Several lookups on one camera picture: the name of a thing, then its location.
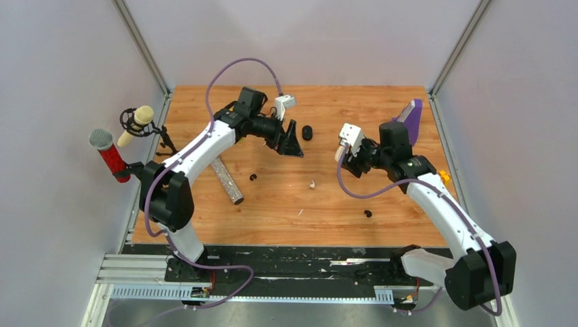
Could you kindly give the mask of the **white earbud charging case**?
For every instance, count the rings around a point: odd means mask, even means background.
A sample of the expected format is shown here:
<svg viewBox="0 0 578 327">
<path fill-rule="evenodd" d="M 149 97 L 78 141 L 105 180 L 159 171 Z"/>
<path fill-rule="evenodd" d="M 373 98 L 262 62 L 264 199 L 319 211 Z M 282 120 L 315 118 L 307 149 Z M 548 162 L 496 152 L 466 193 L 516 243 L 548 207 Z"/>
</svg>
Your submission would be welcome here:
<svg viewBox="0 0 578 327">
<path fill-rule="evenodd" d="M 339 161 L 339 160 L 340 160 L 340 158 L 341 158 L 344 150 L 345 150 L 345 147 L 344 147 L 344 146 L 339 146 L 339 147 L 338 147 L 338 149 L 337 149 L 336 152 L 335 152 L 335 156 L 334 156 L 335 161 Z"/>
</svg>

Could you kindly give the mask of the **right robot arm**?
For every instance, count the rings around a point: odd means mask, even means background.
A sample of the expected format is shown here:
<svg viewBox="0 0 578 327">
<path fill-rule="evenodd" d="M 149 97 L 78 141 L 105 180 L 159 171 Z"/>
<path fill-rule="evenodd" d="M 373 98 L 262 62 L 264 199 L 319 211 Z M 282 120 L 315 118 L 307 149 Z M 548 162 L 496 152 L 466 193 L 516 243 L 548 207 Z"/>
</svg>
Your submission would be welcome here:
<svg viewBox="0 0 578 327">
<path fill-rule="evenodd" d="M 373 198 L 398 187 L 413 200 L 446 241 L 451 258 L 416 245 L 401 249 L 389 266 L 391 279 L 407 284 L 417 277 L 444 288 L 453 303 L 467 311 L 480 307 L 497 317 L 503 312 L 502 297 L 513 291 L 517 252 L 508 242 L 499 243 L 477 226 L 446 188 L 446 177 L 422 155 L 414 155 L 406 126 L 389 121 L 379 126 L 379 141 L 365 137 L 349 123 L 339 131 L 337 179 L 353 198 L 341 171 L 360 178 L 371 169 L 384 170 L 391 184 L 365 195 Z"/>
</svg>

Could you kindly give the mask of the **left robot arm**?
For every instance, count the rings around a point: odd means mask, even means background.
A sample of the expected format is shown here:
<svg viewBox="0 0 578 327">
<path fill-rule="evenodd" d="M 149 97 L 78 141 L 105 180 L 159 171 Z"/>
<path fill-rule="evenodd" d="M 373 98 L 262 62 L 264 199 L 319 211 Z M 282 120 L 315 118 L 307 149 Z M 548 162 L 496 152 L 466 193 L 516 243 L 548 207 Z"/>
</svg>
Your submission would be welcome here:
<svg viewBox="0 0 578 327">
<path fill-rule="evenodd" d="M 267 100 L 265 93 L 243 87 L 239 98 L 217 111 L 202 133 L 181 151 L 161 163 L 150 161 L 142 169 L 139 208 L 159 226 L 175 254 L 185 260 L 182 271 L 192 281 L 202 281 L 209 272 L 209 263 L 201 258 L 204 245 L 192 226 L 191 188 L 200 173 L 246 136 L 262 138 L 280 155 L 303 156 L 296 121 L 284 125 L 285 112 L 296 105 L 296 99 L 279 95 L 272 113 L 264 115 L 261 110 Z"/>
</svg>

